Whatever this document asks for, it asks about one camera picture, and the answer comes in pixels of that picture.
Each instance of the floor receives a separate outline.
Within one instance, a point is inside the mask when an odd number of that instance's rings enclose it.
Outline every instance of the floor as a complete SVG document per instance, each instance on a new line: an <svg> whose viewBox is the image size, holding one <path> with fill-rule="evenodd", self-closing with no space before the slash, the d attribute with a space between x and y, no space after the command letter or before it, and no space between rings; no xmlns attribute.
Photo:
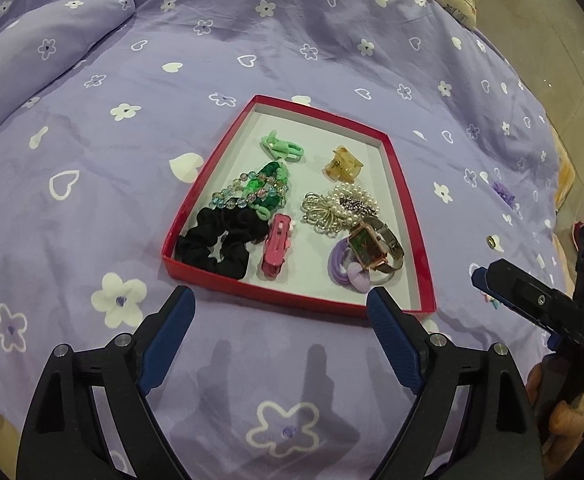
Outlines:
<svg viewBox="0 0 584 480"><path fill-rule="evenodd" d="M546 108L576 168L556 227L573 269L572 224L584 218L584 13L575 0L481 0L478 27ZM10 478L17 441L0 418L0 465Z"/></svg>

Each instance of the human hand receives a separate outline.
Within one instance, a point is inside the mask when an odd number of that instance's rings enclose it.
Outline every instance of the human hand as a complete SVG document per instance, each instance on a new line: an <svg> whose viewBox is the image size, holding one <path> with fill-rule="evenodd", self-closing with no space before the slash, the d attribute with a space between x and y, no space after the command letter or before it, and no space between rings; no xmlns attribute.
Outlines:
<svg viewBox="0 0 584 480"><path fill-rule="evenodd" d="M537 364L530 370L526 384L531 404L536 401L541 379L541 364ZM543 446L543 469L546 476L558 471L583 440L584 394L578 401L578 406L573 408L564 400L560 400L550 415L549 431L551 435Z"/></svg>

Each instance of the blue gripper pad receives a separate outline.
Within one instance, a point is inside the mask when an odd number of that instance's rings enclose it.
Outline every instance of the blue gripper pad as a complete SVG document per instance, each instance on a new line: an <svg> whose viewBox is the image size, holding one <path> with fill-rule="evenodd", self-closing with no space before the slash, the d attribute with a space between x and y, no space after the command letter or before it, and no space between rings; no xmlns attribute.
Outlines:
<svg viewBox="0 0 584 480"><path fill-rule="evenodd" d="M486 269L485 267L479 267L478 269L475 269L474 272L472 273L472 284L476 288L478 288L481 292L485 292L486 294L489 294L495 300L501 301L501 303L504 304L506 307L508 307L509 309L514 310L516 312L518 309L512 302L506 300L502 296L499 296L498 294L496 294L496 292L492 291L488 287L488 282L487 282L487 279L485 276L487 274L487 272L488 272L488 269Z"/></svg>
<svg viewBox="0 0 584 480"><path fill-rule="evenodd" d="M424 385L421 375L421 358L386 305L386 301L379 293L380 288L375 287L368 293L366 300L368 319L387 360L390 361L396 378L403 386L411 389L413 394L419 395ZM389 294L385 293L384 296L392 301ZM427 334L416 319L414 322L423 330L424 335Z"/></svg>
<svg viewBox="0 0 584 480"><path fill-rule="evenodd" d="M136 382L143 396L163 383L181 341L194 318L194 293L189 288L177 300L152 342L143 354L142 374Z"/></svg>

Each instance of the finger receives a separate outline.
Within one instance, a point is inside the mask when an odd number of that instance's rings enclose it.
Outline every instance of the finger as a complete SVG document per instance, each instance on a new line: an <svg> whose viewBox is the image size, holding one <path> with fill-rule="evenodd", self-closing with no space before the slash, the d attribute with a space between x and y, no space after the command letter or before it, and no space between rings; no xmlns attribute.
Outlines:
<svg viewBox="0 0 584 480"><path fill-rule="evenodd" d="M584 432L584 415L561 400L550 415L548 426L553 434L580 438Z"/></svg>
<svg viewBox="0 0 584 480"><path fill-rule="evenodd" d="M581 443L581 435L558 436L544 456L546 474L553 474L565 464Z"/></svg>
<svg viewBox="0 0 584 480"><path fill-rule="evenodd" d="M536 402L536 397L538 396L538 388L541 385L543 373L541 369L541 363L536 364L530 370L528 374L528 383L526 384L526 392L528 393L528 399L531 404Z"/></svg>

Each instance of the watch face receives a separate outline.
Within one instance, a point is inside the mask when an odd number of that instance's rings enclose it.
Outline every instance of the watch face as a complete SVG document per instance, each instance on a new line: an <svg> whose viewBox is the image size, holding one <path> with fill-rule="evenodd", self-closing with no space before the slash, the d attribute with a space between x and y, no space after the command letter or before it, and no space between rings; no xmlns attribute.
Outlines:
<svg viewBox="0 0 584 480"><path fill-rule="evenodd" d="M348 238L348 243L364 269L372 267L386 257L376 241L376 236L367 226L362 226L354 231Z"/></svg>

